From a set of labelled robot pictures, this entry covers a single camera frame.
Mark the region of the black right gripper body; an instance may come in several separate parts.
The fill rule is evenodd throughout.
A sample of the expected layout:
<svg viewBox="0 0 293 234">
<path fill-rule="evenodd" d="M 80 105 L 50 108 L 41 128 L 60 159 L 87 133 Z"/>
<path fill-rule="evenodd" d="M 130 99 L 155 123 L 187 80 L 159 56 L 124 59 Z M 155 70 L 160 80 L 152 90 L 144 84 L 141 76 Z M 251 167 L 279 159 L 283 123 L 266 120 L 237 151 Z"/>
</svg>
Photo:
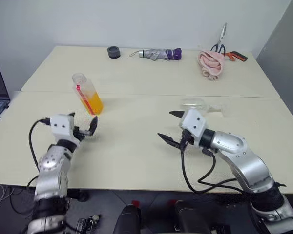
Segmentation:
<svg viewBox="0 0 293 234">
<path fill-rule="evenodd" d="M 194 144 L 194 137 L 191 135 L 191 132 L 184 129 L 182 131 L 182 137 L 179 142 L 179 147 L 180 148 L 186 148 L 188 145 L 193 145 Z"/>
</svg>

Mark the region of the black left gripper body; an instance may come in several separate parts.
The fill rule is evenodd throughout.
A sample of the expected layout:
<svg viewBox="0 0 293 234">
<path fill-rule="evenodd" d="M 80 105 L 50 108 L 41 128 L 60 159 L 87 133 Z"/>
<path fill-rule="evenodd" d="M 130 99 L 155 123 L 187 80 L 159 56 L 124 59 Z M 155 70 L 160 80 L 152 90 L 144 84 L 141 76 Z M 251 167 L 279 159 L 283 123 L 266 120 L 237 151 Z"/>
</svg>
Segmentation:
<svg viewBox="0 0 293 234">
<path fill-rule="evenodd" d="M 89 130 L 80 130 L 79 127 L 75 126 L 73 129 L 73 135 L 77 140 L 83 141 L 86 136 L 92 136 L 93 132 L 90 129 Z"/>
</svg>

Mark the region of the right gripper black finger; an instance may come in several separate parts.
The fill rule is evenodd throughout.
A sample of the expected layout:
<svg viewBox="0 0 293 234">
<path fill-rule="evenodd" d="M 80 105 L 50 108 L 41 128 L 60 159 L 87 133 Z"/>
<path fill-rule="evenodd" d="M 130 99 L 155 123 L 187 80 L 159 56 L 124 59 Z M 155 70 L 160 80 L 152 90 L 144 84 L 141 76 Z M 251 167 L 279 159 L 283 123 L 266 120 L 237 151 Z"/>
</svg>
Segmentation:
<svg viewBox="0 0 293 234">
<path fill-rule="evenodd" d="M 158 133 L 157 134 L 164 142 L 166 142 L 168 145 L 180 149 L 180 143 L 176 142 L 173 140 L 173 138 L 171 138 L 170 136 Z"/>
<path fill-rule="evenodd" d="M 185 114 L 185 111 L 176 111 L 176 110 L 174 110 L 174 111 L 170 111 L 169 113 L 170 113 L 171 115 L 173 115 L 173 116 L 179 118 L 179 119 L 182 119 L 183 116 L 184 116 L 184 114 Z"/>
</svg>

